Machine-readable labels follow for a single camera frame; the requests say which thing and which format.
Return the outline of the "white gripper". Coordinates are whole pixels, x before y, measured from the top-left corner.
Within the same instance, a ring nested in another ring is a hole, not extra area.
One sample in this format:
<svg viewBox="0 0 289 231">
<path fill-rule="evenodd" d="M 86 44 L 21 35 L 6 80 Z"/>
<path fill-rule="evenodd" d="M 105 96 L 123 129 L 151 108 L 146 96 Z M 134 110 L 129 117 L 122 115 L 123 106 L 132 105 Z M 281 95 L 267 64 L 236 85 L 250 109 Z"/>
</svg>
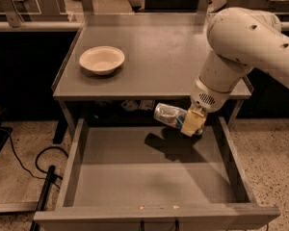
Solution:
<svg viewBox="0 0 289 231">
<path fill-rule="evenodd" d="M 229 95 L 229 92 L 210 90 L 199 78 L 196 78 L 192 85 L 190 97 L 192 104 L 199 107 L 191 106 L 189 108 L 181 132 L 188 137 L 200 135 L 207 118 L 207 112 L 214 113 L 218 111 Z"/>
</svg>

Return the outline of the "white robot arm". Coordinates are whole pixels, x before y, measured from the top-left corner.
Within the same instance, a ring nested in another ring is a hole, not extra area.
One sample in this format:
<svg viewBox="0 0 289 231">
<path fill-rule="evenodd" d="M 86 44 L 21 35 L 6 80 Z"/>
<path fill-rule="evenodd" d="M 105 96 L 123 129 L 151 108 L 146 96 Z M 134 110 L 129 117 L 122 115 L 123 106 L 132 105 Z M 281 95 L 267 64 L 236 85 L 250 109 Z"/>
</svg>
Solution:
<svg viewBox="0 0 289 231">
<path fill-rule="evenodd" d="M 211 18 L 212 48 L 191 91 L 181 132 L 201 133 L 209 113 L 219 110 L 237 83 L 258 68 L 289 89 L 289 37 L 273 13 L 227 8 Z"/>
</svg>

